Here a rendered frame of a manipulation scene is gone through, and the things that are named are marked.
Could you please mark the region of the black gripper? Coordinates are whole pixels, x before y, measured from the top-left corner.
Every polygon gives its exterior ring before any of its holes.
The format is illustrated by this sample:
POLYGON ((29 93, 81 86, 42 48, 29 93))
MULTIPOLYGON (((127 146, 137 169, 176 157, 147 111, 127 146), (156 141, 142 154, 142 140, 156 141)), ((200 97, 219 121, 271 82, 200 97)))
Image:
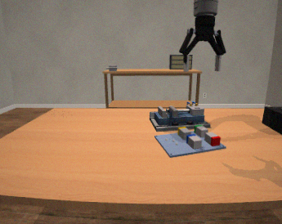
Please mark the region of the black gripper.
POLYGON ((189 58, 188 55, 198 41, 205 41, 210 43, 211 47, 215 51, 216 59, 215 59, 215 70, 220 71, 221 69, 221 59, 222 55, 226 53, 226 49, 224 47, 221 30, 214 31, 215 25, 215 16, 197 16, 195 17, 195 29, 190 28, 187 30, 186 38, 181 45, 180 53, 184 55, 184 71, 189 72, 189 58), (192 35, 195 33, 195 37, 193 41, 188 46, 192 35), (215 36, 215 38, 213 37, 215 36), (211 40, 212 39, 212 40, 211 40), (215 42, 216 39, 216 42, 215 42), (220 50, 221 49, 221 50, 220 50))

